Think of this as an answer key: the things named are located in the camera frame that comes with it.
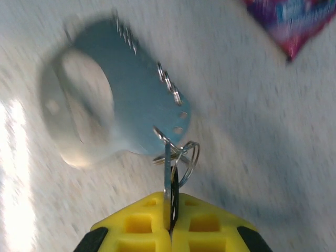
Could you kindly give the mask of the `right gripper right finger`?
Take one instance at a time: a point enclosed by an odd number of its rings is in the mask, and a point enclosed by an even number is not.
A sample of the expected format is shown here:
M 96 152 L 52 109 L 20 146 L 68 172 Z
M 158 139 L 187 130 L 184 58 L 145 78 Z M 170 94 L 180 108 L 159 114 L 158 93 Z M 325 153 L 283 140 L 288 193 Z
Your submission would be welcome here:
M 179 195 L 172 252 L 273 252 L 257 228 L 228 211 Z

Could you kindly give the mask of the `silver key with black tag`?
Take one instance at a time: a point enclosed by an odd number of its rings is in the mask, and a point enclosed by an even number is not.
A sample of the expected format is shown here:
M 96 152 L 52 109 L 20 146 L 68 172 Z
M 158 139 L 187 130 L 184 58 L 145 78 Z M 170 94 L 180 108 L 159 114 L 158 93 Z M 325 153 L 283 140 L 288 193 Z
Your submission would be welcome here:
M 179 192 L 187 182 L 198 162 L 200 144 L 194 141 L 187 142 L 183 147 L 177 148 L 169 140 L 164 141 L 164 154 L 155 158 L 155 164 L 164 164 L 164 188 L 163 188 L 163 221 L 164 226 L 173 234 L 173 229 L 179 217 Z M 179 178 L 178 163 L 186 165 L 186 171 Z

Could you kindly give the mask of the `black key holder with rings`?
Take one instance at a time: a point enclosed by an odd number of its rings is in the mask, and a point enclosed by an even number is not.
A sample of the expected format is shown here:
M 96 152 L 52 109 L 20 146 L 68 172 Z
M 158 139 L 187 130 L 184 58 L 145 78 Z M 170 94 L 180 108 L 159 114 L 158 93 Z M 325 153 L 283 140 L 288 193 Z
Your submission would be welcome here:
M 45 127 L 62 159 L 90 168 L 122 151 L 157 156 L 186 133 L 188 100 L 118 13 L 64 26 L 67 39 L 40 70 Z

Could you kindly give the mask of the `purple candy bag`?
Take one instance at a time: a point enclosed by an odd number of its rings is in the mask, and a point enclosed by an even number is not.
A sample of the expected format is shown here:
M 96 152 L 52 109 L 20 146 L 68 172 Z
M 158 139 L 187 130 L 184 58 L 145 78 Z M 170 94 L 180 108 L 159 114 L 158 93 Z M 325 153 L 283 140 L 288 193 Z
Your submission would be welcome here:
M 336 0 L 242 0 L 247 11 L 292 61 L 336 17 Z

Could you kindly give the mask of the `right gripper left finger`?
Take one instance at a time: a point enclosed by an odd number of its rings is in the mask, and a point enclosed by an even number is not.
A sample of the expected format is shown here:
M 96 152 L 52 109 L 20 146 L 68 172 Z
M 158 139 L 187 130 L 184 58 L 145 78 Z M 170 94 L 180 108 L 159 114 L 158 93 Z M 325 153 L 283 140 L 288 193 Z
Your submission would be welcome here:
M 75 252 L 171 252 L 163 221 L 163 193 L 156 192 L 95 223 Z

